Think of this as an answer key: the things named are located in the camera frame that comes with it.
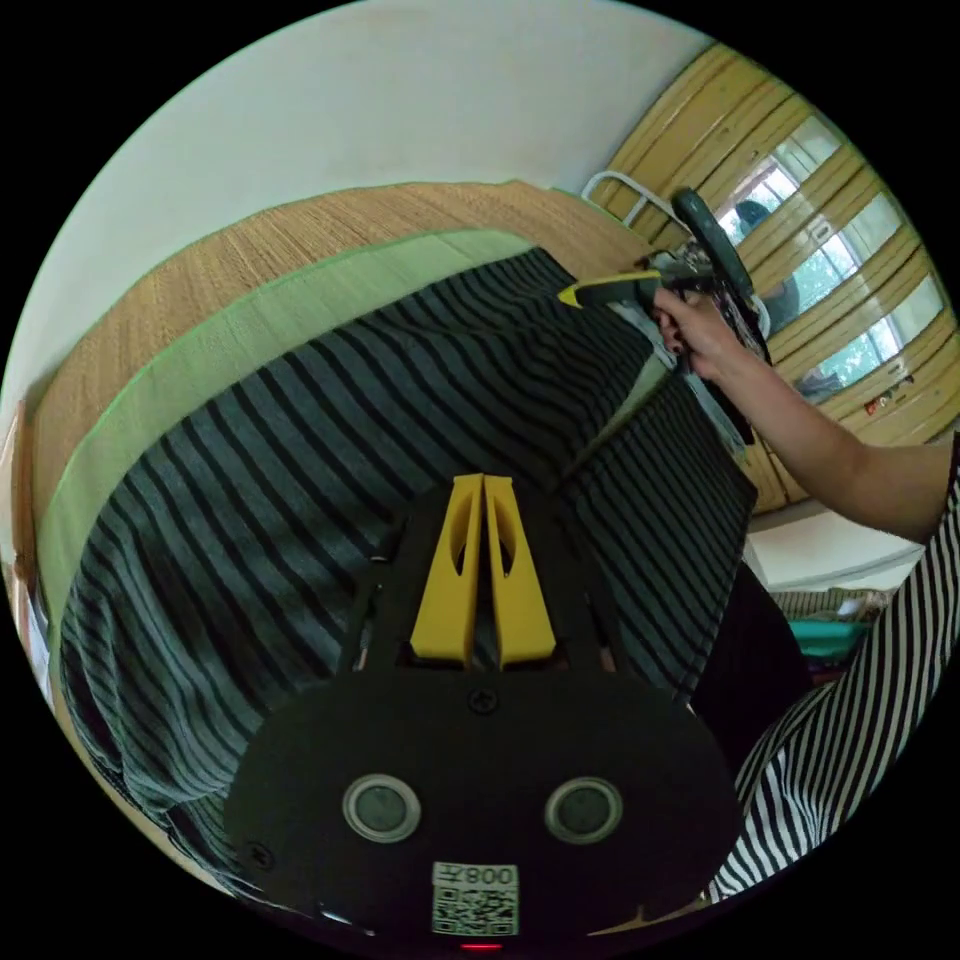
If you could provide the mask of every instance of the bamboo mat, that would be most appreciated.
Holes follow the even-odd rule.
[[[71,454],[124,385],[198,323],[344,250],[466,227],[517,234],[578,279],[615,273],[649,253],[646,241],[578,197],[518,181],[363,188],[261,211],[151,270],[64,361],[34,419],[35,515],[46,512]]]

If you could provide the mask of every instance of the hand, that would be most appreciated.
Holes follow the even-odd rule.
[[[690,365],[704,380],[718,381],[749,351],[727,326],[709,296],[687,294],[686,301],[661,287],[653,298],[653,319],[668,350],[690,350]]]

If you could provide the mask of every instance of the white wall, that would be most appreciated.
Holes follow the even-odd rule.
[[[920,553],[909,540],[832,512],[757,531],[748,539],[770,590],[889,589],[903,582]]]
[[[605,0],[365,0],[242,50],[147,120],[70,214],[14,336],[0,436],[117,298],[194,240],[354,186],[578,190],[707,42]]]

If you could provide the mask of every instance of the teal container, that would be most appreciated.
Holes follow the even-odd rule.
[[[805,657],[841,660],[870,629],[869,623],[839,623],[830,620],[791,620],[790,629]]]

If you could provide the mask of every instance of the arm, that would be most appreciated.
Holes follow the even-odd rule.
[[[854,523],[925,543],[946,505],[950,447],[874,447],[811,406],[741,346],[708,298],[657,291],[668,346],[686,343],[694,370],[730,398],[791,476]]]

